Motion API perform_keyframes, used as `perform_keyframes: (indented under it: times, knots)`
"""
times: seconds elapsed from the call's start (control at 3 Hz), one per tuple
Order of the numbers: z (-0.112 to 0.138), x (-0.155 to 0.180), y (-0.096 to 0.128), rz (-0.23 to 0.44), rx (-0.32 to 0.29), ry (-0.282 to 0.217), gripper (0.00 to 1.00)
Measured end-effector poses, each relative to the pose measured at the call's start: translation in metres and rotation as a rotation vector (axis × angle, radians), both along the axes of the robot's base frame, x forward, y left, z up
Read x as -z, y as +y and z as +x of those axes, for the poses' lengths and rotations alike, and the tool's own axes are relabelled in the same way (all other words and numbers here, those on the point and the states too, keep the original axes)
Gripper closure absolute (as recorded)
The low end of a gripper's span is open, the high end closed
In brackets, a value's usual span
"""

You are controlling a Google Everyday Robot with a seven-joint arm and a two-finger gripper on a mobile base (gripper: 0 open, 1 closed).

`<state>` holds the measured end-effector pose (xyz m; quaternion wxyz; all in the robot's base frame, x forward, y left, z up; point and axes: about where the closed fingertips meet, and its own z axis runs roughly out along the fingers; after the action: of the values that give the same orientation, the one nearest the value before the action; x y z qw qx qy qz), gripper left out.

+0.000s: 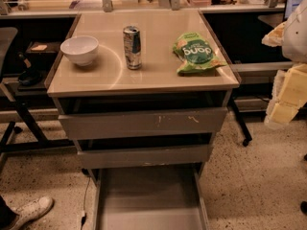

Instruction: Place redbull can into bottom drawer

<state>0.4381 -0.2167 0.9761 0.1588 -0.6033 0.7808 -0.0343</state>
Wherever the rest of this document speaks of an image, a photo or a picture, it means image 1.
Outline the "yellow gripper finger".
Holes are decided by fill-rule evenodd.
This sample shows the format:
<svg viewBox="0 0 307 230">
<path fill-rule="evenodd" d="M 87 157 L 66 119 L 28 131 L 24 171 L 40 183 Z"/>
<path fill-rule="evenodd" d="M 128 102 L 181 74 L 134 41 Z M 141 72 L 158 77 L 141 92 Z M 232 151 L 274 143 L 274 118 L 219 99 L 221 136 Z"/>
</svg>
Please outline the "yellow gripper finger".
<svg viewBox="0 0 307 230">
<path fill-rule="evenodd" d="M 294 107 L 307 103 L 307 64 L 295 64 L 286 72 L 278 100 Z"/>
<path fill-rule="evenodd" d="M 298 110 L 294 107 L 269 102 L 266 110 L 265 123 L 267 125 L 286 125 L 296 116 L 297 113 Z"/>
</svg>

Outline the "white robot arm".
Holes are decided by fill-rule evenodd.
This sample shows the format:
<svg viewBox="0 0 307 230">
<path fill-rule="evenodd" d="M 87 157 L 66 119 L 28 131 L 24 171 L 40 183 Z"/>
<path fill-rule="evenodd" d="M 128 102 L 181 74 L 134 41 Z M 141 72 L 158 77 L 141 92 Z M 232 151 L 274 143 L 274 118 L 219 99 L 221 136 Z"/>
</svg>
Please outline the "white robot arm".
<svg viewBox="0 0 307 230">
<path fill-rule="evenodd" d="M 307 104 L 307 0 L 302 0 L 285 22 L 266 34 L 262 43 L 281 46 L 283 57 L 294 63 L 287 71 L 278 70 L 274 77 L 265 125 L 278 129 Z"/>
</svg>

